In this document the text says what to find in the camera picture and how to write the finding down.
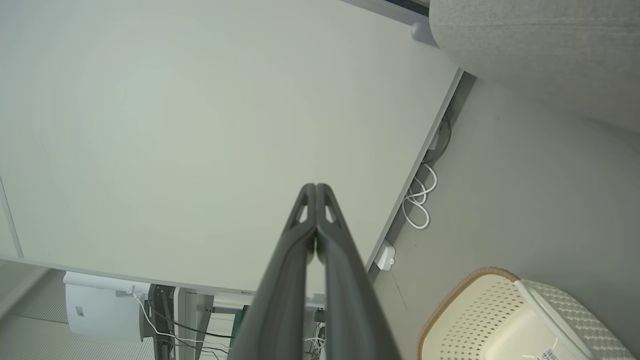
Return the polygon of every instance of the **white plastic basket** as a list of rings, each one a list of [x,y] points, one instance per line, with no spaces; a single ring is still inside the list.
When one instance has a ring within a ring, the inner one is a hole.
[[[635,360],[560,289],[498,268],[471,273],[424,326],[418,360]]]

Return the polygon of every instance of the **barcode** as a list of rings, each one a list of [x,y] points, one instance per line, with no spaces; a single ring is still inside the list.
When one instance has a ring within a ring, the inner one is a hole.
[[[554,352],[554,349],[550,348],[550,349],[547,349],[547,351],[543,352],[542,355],[540,355],[540,357],[538,359],[540,359],[540,360],[558,360],[558,357],[556,356],[556,353]]]

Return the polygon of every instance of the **white device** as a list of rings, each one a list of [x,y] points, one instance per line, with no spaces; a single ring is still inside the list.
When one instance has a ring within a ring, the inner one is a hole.
[[[64,283],[71,332],[142,341],[146,320],[134,295],[144,301],[150,284],[75,272]]]
[[[382,246],[376,255],[376,265],[380,270],[389,271],[391,265],[395,263],[394,256],[396,255],[396,248],[389,244],[386,240],[382,241]]]

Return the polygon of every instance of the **coiled white cable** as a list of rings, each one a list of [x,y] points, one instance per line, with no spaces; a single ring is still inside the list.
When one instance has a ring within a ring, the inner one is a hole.
[[[427,194],[432,192],[433,189],[436,188],[436,185],[438,184],[438,176],[436,175],[436,172],[433,171],[433,169],[425,164],[422,163],[422,165],[424,165],[429,172],[431,172],[431,174],[433,175],[433,185],[431,185],[430,188],[427,189],[427,187],[425,186],[424,183],[422,183],[422,181],[420,181],[416,176],[413,177],[413,180],[411,181],[411,184],[409,185],[409,195],[404,197],[404,200],[402,201],[402,212],[404,214],[404,218],[406,219],[406,221],[411,224],[411,226],[413,226],[414,228],[421,230],[424,229],[425,227],[429,226],[429,222],[431,221],[431,217],[429,216],[429,212],[427,211],[427,209],[423,206],[424,203],[427,201]],[[422,188],[422,191],[419,193],[413,193],[413,190],[411,190],[411,185],[413,184],[414,181],[417,181],[420,184],[420,187]],[[404,204],[406,202],[410,202],[413,205],[417,206],[420,210],[422,210],[422,212],[424,213],[425,217],[427,218],[426,221],[424,222],[424,225],[417,225],[415,222],[411,221],[411,219],[409,218],[409,215],[406,213],[406,209],[404,207]]]

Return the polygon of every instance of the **basket handle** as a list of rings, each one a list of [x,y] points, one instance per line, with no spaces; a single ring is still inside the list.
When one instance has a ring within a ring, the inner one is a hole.
[[[542,295],[521,280],[515,281],[514,284],[533,311],[545,322],[560,341],[567,346],[571,354],[575,356],[576,359],[594,360],[593,354],[589,348],[578,337],[564,318],[558,314],[558,312],[545,300],[545,298],[542,297]],[[549,313],[552,313],[557,321],[554,320]]]

